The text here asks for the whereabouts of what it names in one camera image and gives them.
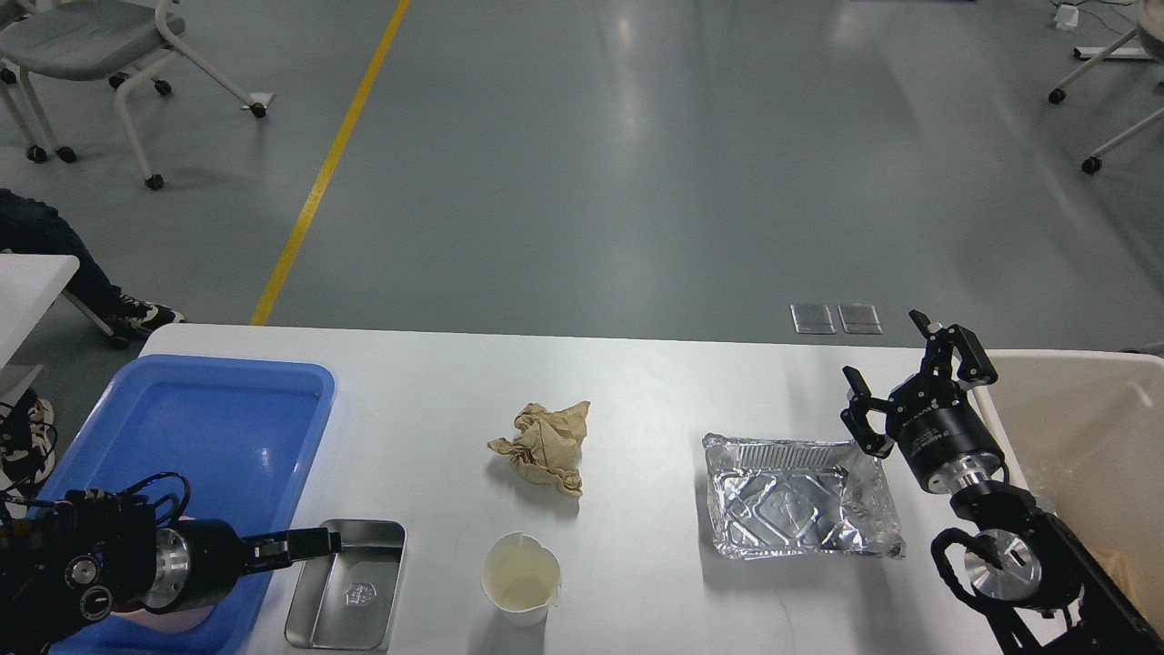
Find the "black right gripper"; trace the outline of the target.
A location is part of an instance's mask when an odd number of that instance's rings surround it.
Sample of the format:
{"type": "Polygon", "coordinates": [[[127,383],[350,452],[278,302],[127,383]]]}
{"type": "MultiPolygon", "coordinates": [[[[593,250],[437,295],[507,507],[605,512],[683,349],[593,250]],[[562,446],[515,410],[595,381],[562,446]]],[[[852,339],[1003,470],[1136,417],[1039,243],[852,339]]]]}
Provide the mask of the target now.
{"type": "Polygon", "coordinates": [[[874,458],[885,460],[897,443],[923,492],[953,494],[968,485],[966,478],[977,484],[1005,468],[998,440],[968,405],[968,391],[998,382],[998,369],[975,332],[944,327],[920,309],[909,318],[927,339],[918,373],[890,390],[890,398],[874,398],[859,369],[842,368],[849,383],[842,423],[874,458]],[[887,435],[870,426],[870,411],[887,417],[887,435]]]}

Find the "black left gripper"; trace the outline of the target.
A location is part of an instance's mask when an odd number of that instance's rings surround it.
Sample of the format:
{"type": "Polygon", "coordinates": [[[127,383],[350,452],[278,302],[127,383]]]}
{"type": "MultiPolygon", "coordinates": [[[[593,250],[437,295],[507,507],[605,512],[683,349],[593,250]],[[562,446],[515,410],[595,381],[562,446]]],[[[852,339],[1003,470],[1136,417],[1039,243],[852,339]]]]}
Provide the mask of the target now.
{"type": "Polygon", "coordinates": [[[215,605],[244,576],[286,569],[345,547],[341,535],[328,528],[241,537],[223,519],[180,519],[155,531],[155,577],[143,595],[143,607],[155,614],[215,605]]]}

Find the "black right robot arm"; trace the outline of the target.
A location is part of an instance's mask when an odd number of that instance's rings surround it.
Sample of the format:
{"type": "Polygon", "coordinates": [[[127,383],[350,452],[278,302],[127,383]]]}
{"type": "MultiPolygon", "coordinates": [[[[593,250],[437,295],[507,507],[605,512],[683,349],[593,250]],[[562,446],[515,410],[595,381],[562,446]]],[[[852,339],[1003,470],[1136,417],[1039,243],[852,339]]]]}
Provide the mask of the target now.
{"type": "Polygon", "coordinates": [[[1005,654],[1159,654],[1161,636],[1052,511],[1013,484],[1005,453],[971,403],[971,389],[998,382],[974,332],[909,312],[927,341],[918,372],[872,394],[843,368],[842,422],[863,453],[897,450],[928,494],[947,494],[968,534],[931,540],[936,570],[956,600],[980,614],[1005,654]]]}

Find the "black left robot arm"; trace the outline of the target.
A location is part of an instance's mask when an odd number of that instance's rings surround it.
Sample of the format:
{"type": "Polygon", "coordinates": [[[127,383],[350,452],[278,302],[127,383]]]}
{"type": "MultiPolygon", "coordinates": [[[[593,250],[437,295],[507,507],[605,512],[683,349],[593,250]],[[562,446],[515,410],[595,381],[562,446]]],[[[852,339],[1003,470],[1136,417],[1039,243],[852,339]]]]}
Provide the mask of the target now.
{"type": "Polygon", "coordinates": [[[127,489],[72,489],[62,500],[24,500],[3,513],[1,600],[5,654],[45,654],[118,610],[170,615],[215,605],[237,581],[341,551],[324,527],[242,537],[221,519],[183,519],[191,494],[150,500],[152,474],[127,489]]]}

